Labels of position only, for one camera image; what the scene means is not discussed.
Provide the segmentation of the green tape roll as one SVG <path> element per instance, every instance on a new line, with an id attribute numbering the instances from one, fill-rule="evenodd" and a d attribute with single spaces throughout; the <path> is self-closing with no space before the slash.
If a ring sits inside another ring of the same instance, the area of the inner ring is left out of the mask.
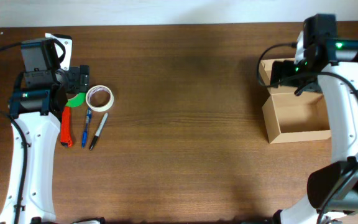
<path id="1" fill-rule="evenodd" d="M 73 98 L 68 99 L 66 107 L 76 108 L 81 106 L 85 102 L 86 93 L 78 93 Z"/>

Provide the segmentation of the beige masking tape roll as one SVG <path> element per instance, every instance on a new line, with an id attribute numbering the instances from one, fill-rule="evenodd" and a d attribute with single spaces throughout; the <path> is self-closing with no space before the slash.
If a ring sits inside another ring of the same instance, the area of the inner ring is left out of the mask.
<path id="1" fill-rule="evenodd" d="M 91 87 L 85 96 L 86 104 L 95 112 L 109 110 L 114 104 L 112 91 L 104 85 Z"/>

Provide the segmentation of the brown cardboard box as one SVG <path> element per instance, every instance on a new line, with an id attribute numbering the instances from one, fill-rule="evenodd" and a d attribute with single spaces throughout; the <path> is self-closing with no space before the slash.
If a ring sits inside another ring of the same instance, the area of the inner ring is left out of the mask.
<path id="1" fill-rule="evenodd" d="M 295 96 L 296 88 L 269 88 L 262 107 L 270 144 L 325 140 L 331 137 L 326 102 L 320 93 Z"/>

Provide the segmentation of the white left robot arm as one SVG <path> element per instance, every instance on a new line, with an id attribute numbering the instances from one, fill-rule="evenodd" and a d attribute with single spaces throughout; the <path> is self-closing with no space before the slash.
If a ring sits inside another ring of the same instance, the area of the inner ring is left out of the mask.
<path id="1" fill-rule="evenodd" d="M 73 39 L 46 33 L 20 44 L 24 71 L 9 99 L 14 137 L 11 173 L 0 223 L 52 223 L 55 145 L 64 110 L 85 102 L 87 65 L 70 65 Z"/>

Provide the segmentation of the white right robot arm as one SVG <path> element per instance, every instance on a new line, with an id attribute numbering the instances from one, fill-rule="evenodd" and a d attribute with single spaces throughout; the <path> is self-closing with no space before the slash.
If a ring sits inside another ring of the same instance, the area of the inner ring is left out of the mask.
<path id="1" fill-rule="evenodd" d="M 330 165 L 313 172 L 307 194 L 294 206 L 277 211 L 274 223 L 337 223 L 358 214 L 358 40 L 337 34 L 333 14 L 305 19 L 294 61 L 272 65 L 270 86 L 291 86 L 324 96 L 331 128 Z"/>

